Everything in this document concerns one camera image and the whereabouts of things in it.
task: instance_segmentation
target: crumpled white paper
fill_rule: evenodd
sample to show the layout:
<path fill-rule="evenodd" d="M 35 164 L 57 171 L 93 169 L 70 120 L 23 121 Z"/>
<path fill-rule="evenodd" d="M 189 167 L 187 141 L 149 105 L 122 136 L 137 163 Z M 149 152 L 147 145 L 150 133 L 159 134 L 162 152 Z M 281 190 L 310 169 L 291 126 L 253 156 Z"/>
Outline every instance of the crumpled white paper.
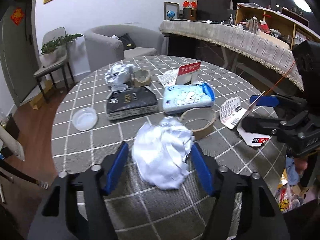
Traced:
<path fill-rule="evenodd" d="M 192 131 L 174 117 L 165 117 L 157 126 L 146 122 L 132 147 L 141 179 L 160 189 L 178 189 L 189 174 L 185 160 L 193 141 Z"/>
<path fill-rule="evenodd" d="M 104 79 L 108 86 L 113 87 L 127 83 L 131 79 L 135 65 L 121 65 L 119 63 L 114 64 L 104 75 Z"/>

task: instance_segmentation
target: orange cable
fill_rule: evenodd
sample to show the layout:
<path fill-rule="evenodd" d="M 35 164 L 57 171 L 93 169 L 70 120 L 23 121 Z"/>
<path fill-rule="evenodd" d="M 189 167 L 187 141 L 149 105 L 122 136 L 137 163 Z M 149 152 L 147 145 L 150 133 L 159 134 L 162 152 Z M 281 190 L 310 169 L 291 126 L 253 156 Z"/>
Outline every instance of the orange cable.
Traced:
<path fill-rule="evenodd" d="M 291 67 L 289 68 L 289 70 L 287 71 L 287 73 L 285 75 L 282 76 L 282 78 L 279 79 L 279 81 L 272 87 L 270 88 L 270 90 L 264 94 L 264 96 L 266 96 L 267 94 L 269 94 L 270 91 L 272 91 L 280 82 L 281 80 L 283 80 L 290 72 L 290 70 L 292 69 L 293 65 L 296 63 L 296 61 L 294 61 L 291 65 Z"/>

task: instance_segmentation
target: blue tissue package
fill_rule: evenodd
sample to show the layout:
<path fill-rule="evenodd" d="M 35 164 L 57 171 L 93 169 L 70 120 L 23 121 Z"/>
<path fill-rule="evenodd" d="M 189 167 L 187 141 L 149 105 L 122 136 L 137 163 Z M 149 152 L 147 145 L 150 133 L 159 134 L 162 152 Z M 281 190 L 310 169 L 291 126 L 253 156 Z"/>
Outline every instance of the blue tissue package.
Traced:
<path fill-rule="evenodd" d="M 210 85 L 177 85 L 164 90 L 163 111 L 167 114 L 181 113 L 197 107 L 209 107 L 214 104 L 214 92 Z"/>

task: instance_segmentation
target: globe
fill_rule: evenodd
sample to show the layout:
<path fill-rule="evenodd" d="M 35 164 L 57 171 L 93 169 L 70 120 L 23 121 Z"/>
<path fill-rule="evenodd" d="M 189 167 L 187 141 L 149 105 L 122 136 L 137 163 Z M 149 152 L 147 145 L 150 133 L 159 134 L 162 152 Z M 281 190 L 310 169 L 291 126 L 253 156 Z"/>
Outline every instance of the globe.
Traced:
<path fill-rule="evenodd" d="M 168 11 L 167 12 L 167 17 L 172 19 L 176 14 L 173 11 Z"/>

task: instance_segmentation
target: white bowl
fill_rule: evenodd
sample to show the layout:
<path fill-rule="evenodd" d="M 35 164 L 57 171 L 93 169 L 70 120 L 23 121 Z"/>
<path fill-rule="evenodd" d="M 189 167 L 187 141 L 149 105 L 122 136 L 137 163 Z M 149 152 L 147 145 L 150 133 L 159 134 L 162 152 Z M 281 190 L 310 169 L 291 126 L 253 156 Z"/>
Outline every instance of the white bowl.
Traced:
<path fill-rule="evenodd" d="M 98 116 L 96 110 L 91 107 L 80 109 L 72 117 L 73 126 L 79 131 L 90 130 L 97 123 Z"/>

